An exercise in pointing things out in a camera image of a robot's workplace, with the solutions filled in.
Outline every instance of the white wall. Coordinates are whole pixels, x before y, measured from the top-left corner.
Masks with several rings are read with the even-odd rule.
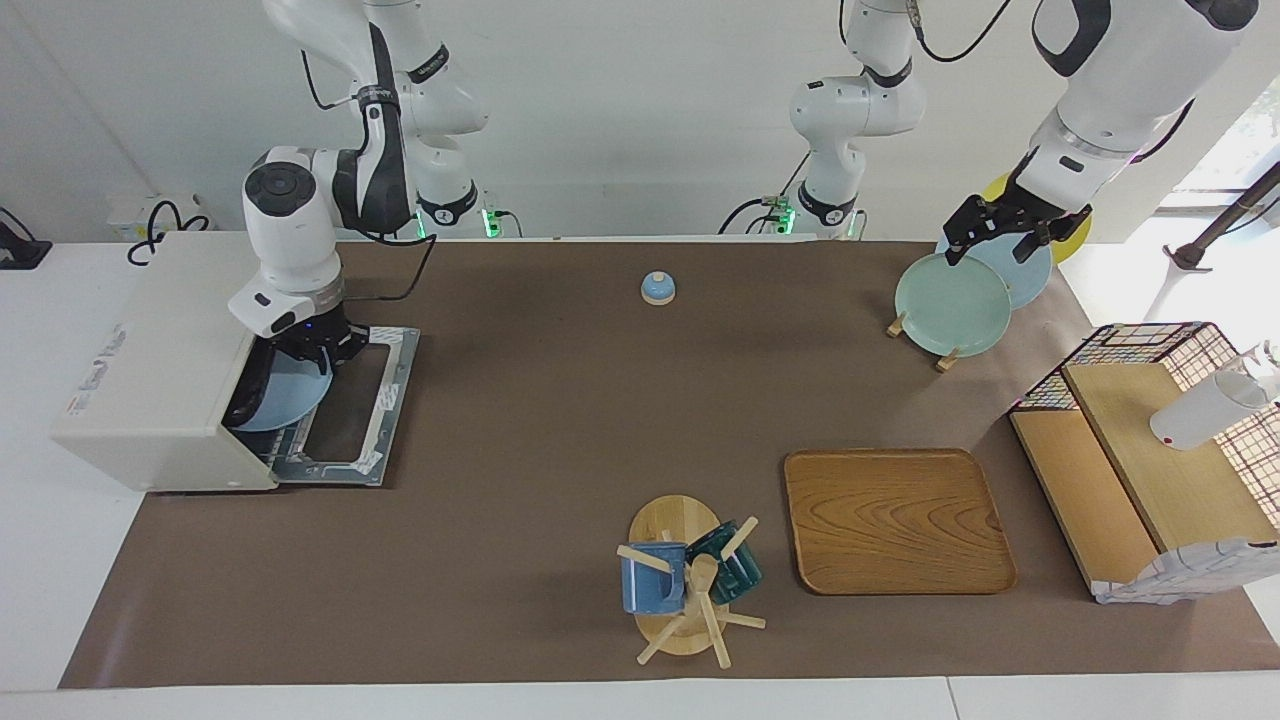
[[[787,119],[792,91],[858,72],[836,35],[837,5],[433,6],[493,105],[489,128],[462,141],[477,179],[530,234],[549,236],[710,232],[739,201],[780,190],[805,151]],[[996,5],[927,4],[932,44],[961,47]],[[937,237],[965,195],[1021,156],[1065,85],[1032,45],[1034,5],[1015,3],[964,63],[916,60],[924,123],[865,142],[869,237]],[[105,196],[147,186],[198,192],[223,227],[243,227],[239,183],[264,150],[358,142],[343,110],[311,105],[297,51],[257,0],[0,0],[0,202],[45,236],[106,240]],[[1277,32],[1280,8],[1265,3],[1222,76],[1231,79],[1204,94],[1158,158],[1100,197],[1097,240],[1124,240],[1280,73]],[[323,95],[344,90],[328,68],[317,76]]]

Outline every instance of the green plate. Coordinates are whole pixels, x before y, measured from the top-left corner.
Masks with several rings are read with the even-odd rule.
[[[943,255],[928,255],[902,273],[893,297],[902,329],[934,355],[959,357],[991,350],[1014,314],[1009,287],[986,264],[961,258],[952,268]]]

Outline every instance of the wooden shelf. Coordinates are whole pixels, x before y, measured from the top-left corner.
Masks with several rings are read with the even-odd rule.
[[[1065,377],[1160,551],[1239,537],[1276,539],[1216,443],[1184,452],[1151,433],[1151,416],[1181,392],[1162,365],[1074,365]]]
[[[1010,416],[1080,574],[1132,583],[1160,552],[1079,410]]]

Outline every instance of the light blue plate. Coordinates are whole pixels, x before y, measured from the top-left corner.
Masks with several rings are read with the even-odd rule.
[[[261,433],[292,425],[320,405],[332,383],[332,372],[321,375],[315,363],[294,360],[276,351],[271,359],[271,378],[266,382],[262,405],[247,423],[236,429]]]
[[[1025,263],[1014,260],[1014,247],[1023,241],[1025,233],[1006,233],[993,237],[987,242],[980,242],[965,255],[974,260],[982,260],[984,265],[996,270],[1005,284],[1009,286],[1009,297],[1014,304],[1014,310],[1030,304],[1039,297],[1048,286],[1048,277],[1053,274],[1053,249],[1044,246],[1032,254]],[[947,238],[938,241],[937,252],[946,252]]]
[[[952,268],[942,255],[925,255],[902,273],[893,297],[906,314],[902,329],[934,355],[970,357],[991,350],[1012,318],[1005,281],[986,264],[965,256]]]

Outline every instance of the brown table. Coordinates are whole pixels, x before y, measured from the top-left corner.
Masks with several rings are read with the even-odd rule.
[[[63,687],[832,678],[1280,667],[1243,592],[1098,606],[1002,418],[1088,332],[1061,277],[947,375],[883,329],[927,247],[442,245],[410,301],[424,332],[379,489],[148,497]],[[347,246],[351,288],[403,286],[415,251]],[[644,274],[671,272],[649,307]],[[795,578],[782,459],[961,447],[987,471],[1020,582],[992,597],[817,597]],[[635,664],[618,561],[631,516],[689,493],[758,515],[765,571],[710,653]]]

